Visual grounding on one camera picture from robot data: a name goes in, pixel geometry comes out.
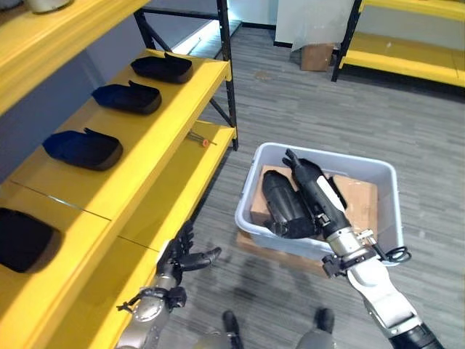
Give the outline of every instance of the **yellow shelf frame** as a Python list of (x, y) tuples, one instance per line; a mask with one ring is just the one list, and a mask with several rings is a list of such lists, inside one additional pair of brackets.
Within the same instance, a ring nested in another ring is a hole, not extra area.
[[(147, 50), (141, 56), (163, 54)], [(117, 137), (124, 151), (114, 167), (104, 172), (73, 167), (50, 158), (40, 146), (10, 180), (112, 221), (129, 217), (219, 85), (231, 77), (229, 62), (177, 56), (193, 62), (193, 77), (185, 84), (142, 78), (130, 67), (112, 81), (127, 84), (132, 80), (159, 89), (162, 102), (154, 113), (139, 116), (103, 108), (91, 98), (57, 130), (88, 127)]]
[(344, 64), (465, 87), (464, 53), (418, 41), (354, 33)]
[(148, 0), (76, 0), (35, 15), (25, 5), (0, 12), (0, 116)]
[(0, 189), (0, 206), (61, 232), (60, 248), (42, 270), (16, 273), (0, 265), (1, 347), (43, 348), (110, 246), (105, 234), (110, 222), (10, 182)]
[(216, 143), (207, 148), (186, 139), (119, 233), (155, 251), (190, 218), (225, 154), (235, 130), (197, 121), (193, 131)]
[(362, 12), (365, 6), (416, 12), (449, 20), (465, 20), (465, 4), (454, 0), (363, 0), (359, 11)]
[[(147, 50), (141, 56), (163, 54)], [(127, 84), (131, 79), (158, 88), (162, 103), (153, 114), (137, 116), (114, 111), (100, 107), (91, 99), (58, 129), (89, 127), (117, 137), (123, 144), (124, 154), (112, 169), (95, 172), (72, 167), (51, 159), (39, 147), (2, 185), (2, 190), (14, 190), (0, 204), (31, 214), (55, 226), (66, 237), (52, 262), (30, 278), (0, 269), (0, 282), (12, 285), (7, 296), (2, 295), (0, 299), (0, 309), (6, 311), (1, 315), (0, 338), (7, 349), (45, 346), (101, 257), (171, 157), (178, 153), (181, 143), (189, 146), (186, 149), (183, 145), (185, 157), (178, 155), (176, 159), (186, 164), (197, 159), (199, 163), (189, 168), (192, 173), (186, 169), (182, 173), (187, 176), (186, 180), (190, 175), (193, 178), (188, 180), (190, 186), (178, 193), (181, 199), (173, 206), (177, 211), (169, 214), (170, 219), (163, 224), (159, 238), (164, 242), (173, 236), (194, 210), (235, 137), (233, 127), (196, 123), (196, 119), (219, 85), (231, 79), (231, 70), (229, 62), (178, 56), (193, 62), (193, 77), (186, 84), (145, 79), (136, 76), (129, 67), (113, 81)], [(202, 148), (185, 140), (192, 128), (218, 145)]]
[(49, 349), (113, 348), (118, 341), (130, 315), (116, 306), (148, 285), (153, 255), (163, 253), (190, 217), (234, 135), (231, 127), (205, 121), (197, 121), (193, 131), (216, 145), (204, 148), (189, 139), (181, 144), (64, 317)]

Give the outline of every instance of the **cardboard box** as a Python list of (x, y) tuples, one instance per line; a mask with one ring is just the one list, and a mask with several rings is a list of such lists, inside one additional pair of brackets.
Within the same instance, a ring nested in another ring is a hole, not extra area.
[[(265, 220), (271, 218), (267, 200), (262, 192), (263, 175), (271, 169), (285, 175), (290, 180), (294, 190), (297, 190), (297, 186), (292, 180), (291, 169), (288, 167), (263, 166), (251, 207), (252, 221), (254, 224), (261, 226), (264, 225)], [(347, 202), (346, 216), (352, 223), (355, 232), (359, 233), (370, 228), (376, 238), (378, 228), (378, 190), (376, 185), (339, 175), (334, 176), (334, 182)]]
[(323, 270), (323, 263), (320, 260), (310, 260), (302, 256), (297, 256), (296, 254), (258, 246), (255, 244), (254, 240), (252, 240), (250, 234), (243, 230), (238, 231), (236, 243), (244, 251), (253, 253), (256, 256), (274, 260), (286, 267), (308, 271), (324, 278), (328, 278), (325, 271)]
[(313, 44), (302, 47), (301, 71), (327, 71), (334, 44)]

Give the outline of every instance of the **white wall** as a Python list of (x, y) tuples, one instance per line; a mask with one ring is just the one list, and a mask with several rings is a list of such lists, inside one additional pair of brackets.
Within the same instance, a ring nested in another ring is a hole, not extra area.
[(229, 0), (229, 16), (248, 23), (276, 25), (278, 0)]
[[(276, 41), (292, 43), (296, 11), (306, 0), (279, 0)], [(422, 41), (454, 49), (465, 48), (465, 23), (412, 12), (366, 7), (357, 31)]]
[(465, 49), (465, 22), (447, 18), (367, 6), (360, 16), (357, 30)]

